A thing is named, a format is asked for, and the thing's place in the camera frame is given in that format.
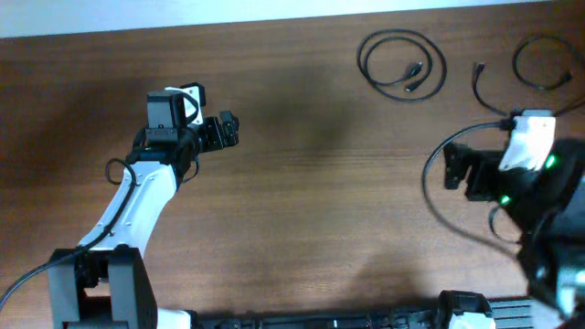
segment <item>wood grain surface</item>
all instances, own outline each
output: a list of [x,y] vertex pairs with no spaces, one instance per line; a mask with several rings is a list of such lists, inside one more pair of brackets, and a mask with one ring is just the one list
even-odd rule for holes
[[[196,80],[207,88],[206,115],[239,116],[240,145],[201,156],[200,175],[159,218],[144,260],[159,306],[305,313],[445,289],[521,295],[516,264],[434,220],[420,172],[444,137],[497,119],[471,92],[475,61],[487,65],[481,93],[503,109],[558,108],[585,90],[585,72],[552,44],[527,50],[521,69],[553,80],[570,66],[568,86],[537,92],[511,70],[516,44],[531,33],[583,49],[584,21],[582,3],[541,3],[1,39],[0,289],[95,225],[116,190],[103,167],[130,151],[146,123],[146,93]],[[430,100],[388,100],[360,75],[357,45],[391,27],[420,31],[447,58],[447,81]],[[412,45],[388,44],[372,56],[373,74],[396,77],[419,59]],[[583,110],[559,119],[558,135],[584,137]],[[464,140],[502,149],[505,134]],[[443,191],[441,171],[431,188],[442,211],[488,236],[489,206]],[[516,234],[500,219],[503,235]],[[49,319],[44,274],[10,300],[0,327],[43,328]]]

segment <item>wooden table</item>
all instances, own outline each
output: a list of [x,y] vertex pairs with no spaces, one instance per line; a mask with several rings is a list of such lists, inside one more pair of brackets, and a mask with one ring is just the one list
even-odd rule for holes
[[[444,289],[523,294],[516,264],[436,222],[420,171],[444,137],[496,119],[471,92],[475,61],[487,63],[481,93],[504,109],[556,108],[583,90],[584,72],[563,90],[531,90],[510,59],[538,31],[583,49],[584,13],[583,4],[542,3],[2,39],[0,288],[95,225],[116,190],[103,167],[130,151],[146,123],[146,93],[196,80],[207,88],[205,114],[239,116],[240,145],[201,156],[200,175],[159,218],[145,253],[159,306],[298,313]],[[432,99],[388,100],[359,74],[358,43],[389,27],[416,29],[442,49],[449,73]],[[538,47],[545,64],[530,61]],[[564,59],[538,47],[523,59],[532,69],[523,68],[557,77]],[[372,58],[374,74],[398,76],[418,58],[410,45],[386,45]],[[558,121],[558,135],[584,137],[584,127],[583,110],[574,112]],[[505,134],[466,141],[502,149]],[[489,206],[443,191],[441,171],[431,176],[441,209],[489,235]],[[502,234],[514,234],[506,222]],[[47,327],[49,319],[43,275],[15,294],[0,327]]]

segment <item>white wall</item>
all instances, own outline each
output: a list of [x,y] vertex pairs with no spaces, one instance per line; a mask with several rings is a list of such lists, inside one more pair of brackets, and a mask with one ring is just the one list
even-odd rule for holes
[[0,37],[542,0],[0,0]]

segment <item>brown tabletop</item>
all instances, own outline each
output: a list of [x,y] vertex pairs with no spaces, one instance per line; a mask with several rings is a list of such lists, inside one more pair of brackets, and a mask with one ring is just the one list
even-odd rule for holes
[[[144,262],[160,307],[298,313],[445,289],[521,295],[514,262],[431,216],[420,172],[444,137],[498,119],[471,92],[475,61],[487,65],[481,93],[503,109],[556,109],[583,90],[583,71],[561,90],[532,90],[516,80],[511,58],[534,32],[583,49],[584,13],[583,4],[541,3],[1,39],[0,288],[95,225],[116,191],[103,167],[130,151],[147,120],[146,93],[196,80],[207,88],[206,115],[239,117],[240,144],[202,155],[197,179],[158,220]],[[391,27],[420,31],[447,58],[446,83],[430,100],[391,101],[360,75],[357,45]],[[570,61],[559,49],[527,50],[521,69],[555,79]],[[423,56],[412,45],[384,45],[373,74],[399,76],[413,59]],[[437,81],[438,65],[435,57],[418,93]],[[573,112],[558,120],[558,136],[582,138],[584,127],[583,110]],[[463,140],[502,149],[505,138]],[[442,211],[488,236],[490,206],[443,191],[442,168],[440,160],[430,177]],[[517,233],[505,216],[498,225]],[[49,319],[44,274],[14,295],[0,327],[48,327]]]

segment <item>green light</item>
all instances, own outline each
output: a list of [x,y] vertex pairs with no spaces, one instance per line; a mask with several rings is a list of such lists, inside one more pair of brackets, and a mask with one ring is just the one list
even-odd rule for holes
[[502,206],[505,206],[505,205],[509,204],[510,201],[512,201],[512,199],[510,198],[510,196],[504,195],[504,196],[500,197],[500,205],[502,205]]
[[557,162],[557,157],[554,154],[548,156],[545,162],[545,168],[550,169]]

